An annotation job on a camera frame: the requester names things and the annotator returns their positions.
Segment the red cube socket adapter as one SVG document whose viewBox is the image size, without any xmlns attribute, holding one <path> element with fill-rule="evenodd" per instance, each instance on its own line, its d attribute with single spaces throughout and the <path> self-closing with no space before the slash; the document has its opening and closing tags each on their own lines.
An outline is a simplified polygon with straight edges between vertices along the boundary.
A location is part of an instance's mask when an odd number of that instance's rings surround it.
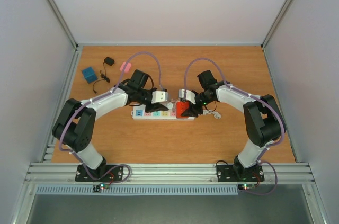
<svg viewBox="0 0 339 224">
<path fill-rule="evenodd" d="M 176 118 L 177 119 L 187 119 L 188 116 L 185 115 L 185 111 L 189 108 L 189 102 L 177 102 L 175 104 Z"/>
</svg>

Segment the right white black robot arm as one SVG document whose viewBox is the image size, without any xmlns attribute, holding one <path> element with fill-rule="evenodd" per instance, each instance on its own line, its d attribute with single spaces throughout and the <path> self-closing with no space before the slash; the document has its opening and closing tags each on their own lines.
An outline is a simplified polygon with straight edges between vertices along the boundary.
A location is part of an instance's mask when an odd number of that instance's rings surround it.
<svg viewBox="0 0 339 224">
<path fill-rule="evenodd" d="M 211 102 L 228 104 L 244 114 L 248 141 L 235 157 L 233 172 L 239 181 L 251 176 L 262 156 L 278 144 L 286 132 L 286 124 L 272 95 L 253 95 L 233 86 L 228 81 L 217 81 L 210 70 L 198 75 L 203 91 L 179 90 L 179 98 L 187 101 L 183 117 L 195 117 L 203 113 L 203 107 Z"/>
</svg>

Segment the white power strip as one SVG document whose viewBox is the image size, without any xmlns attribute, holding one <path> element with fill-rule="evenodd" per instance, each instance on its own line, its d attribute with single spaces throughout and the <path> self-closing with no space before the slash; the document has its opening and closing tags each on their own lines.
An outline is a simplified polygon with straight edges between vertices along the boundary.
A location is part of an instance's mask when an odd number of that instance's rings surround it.
<svg viewBox="0 0 339 224">
<path fill-rule="evenodd" d="M 193 121 L 193 117 L 187 119 L 177 119 L 176 110 L 156 111 L 152 113 L 145 112 L 145 106 L 135 106 L 131 112 L 132 118 L 136 121 Z"/>
</svg>

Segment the white charger with pink cable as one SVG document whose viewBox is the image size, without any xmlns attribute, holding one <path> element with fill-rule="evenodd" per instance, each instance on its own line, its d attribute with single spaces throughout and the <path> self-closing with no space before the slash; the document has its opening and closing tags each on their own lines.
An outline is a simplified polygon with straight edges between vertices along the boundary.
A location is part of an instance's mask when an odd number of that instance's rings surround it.
<svg viewBox="0 0 339 224">
<path fill-rule="evenodd" d="M 169 109 L 169 110 L 172 110 L 174 111 L 176 109 L 176 104 L 177 102 L 179 102 L 180 99 L 177 98 L 177 99 L 171 99 L 170 101 L 166 102 L 166 107 Z"/>
</svg>

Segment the blue cube socket adapter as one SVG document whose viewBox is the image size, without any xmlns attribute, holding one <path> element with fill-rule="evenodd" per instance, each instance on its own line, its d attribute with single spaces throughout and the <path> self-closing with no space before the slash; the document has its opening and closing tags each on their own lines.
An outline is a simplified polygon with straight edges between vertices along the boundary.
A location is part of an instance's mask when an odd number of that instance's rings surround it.
<svg viewBox="0 0 339 224">
<path fill-rule="evenodd" d="M 98 80 L 98 77 L 96 75 L 96 72 L 94 71 L 93 67 L 87 67 L 83 70 L 81 70 L 81 73 L 83 75 L 83 78 L 88 84 L 91 84 Z"/>
</svg>

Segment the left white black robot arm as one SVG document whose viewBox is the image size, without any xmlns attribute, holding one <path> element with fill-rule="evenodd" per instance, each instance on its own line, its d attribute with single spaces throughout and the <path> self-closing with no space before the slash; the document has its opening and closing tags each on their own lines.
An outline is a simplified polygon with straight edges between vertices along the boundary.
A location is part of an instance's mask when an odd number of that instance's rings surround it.
<svg viewBox="0 0 339 224">
<path fill-rule="evenodd" d="M 106 159 L 92 144 L 95 121 L 109 112 L 136 102 L 145 107 L 146 112 L 166 111 L 164 102 L 168 100 L 165 88 L 145 89 L 150 76 L 135 70 L 132 77 L 119 80 L 109 91 L 88 100 L 70 98 L 64 104 L 52 129 L 52 135 L 59 140 L 59 149 L 78 158 L 94 181 L 104 179 L 110 170 Z"/>
</svg>

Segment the pink cube socket adapter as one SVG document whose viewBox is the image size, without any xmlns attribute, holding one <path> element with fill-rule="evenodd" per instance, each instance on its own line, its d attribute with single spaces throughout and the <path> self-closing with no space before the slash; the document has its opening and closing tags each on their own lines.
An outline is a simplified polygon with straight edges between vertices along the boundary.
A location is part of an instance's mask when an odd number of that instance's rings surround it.
<svg viewBox="0 0 339 224">
<path fill-rule="evenodd" d="M 130 62 L 123 62 L 122 65 L 120 66 L 120 71 L 123 73 L 128 73 L 130 72 L 132 68 L 132 64 Z"/>
</svg>

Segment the black plug adapter with cable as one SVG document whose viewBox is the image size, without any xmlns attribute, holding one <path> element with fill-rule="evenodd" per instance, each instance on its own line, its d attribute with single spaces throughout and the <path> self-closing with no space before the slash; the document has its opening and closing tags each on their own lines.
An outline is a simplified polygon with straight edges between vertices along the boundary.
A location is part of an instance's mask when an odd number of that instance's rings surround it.
<svg viewBox="0 0 339 224">
<path fill-rule="evenodd" d="M 92 86 L 92 90 L 95 94 L 97 94 L 97 91 L 95 90 L 95 85 L 98 83 L 98 82 L 101 82 L 101 81 L 105 81 L 107 82 L 108 84 L 111 82 L 110 78 L 108 77 L 107 75 L 107 70 L 106 70 L 106 66 L 113 66 L 115 64 L 115 60 L 109 56 L 107 56 L 106 58 L 104 58 L 103 60 L 103 70 L 100 70 L 100 79 L 96 80 L 94 83 L 93 83 L 93 86 Z"/>
</svg>

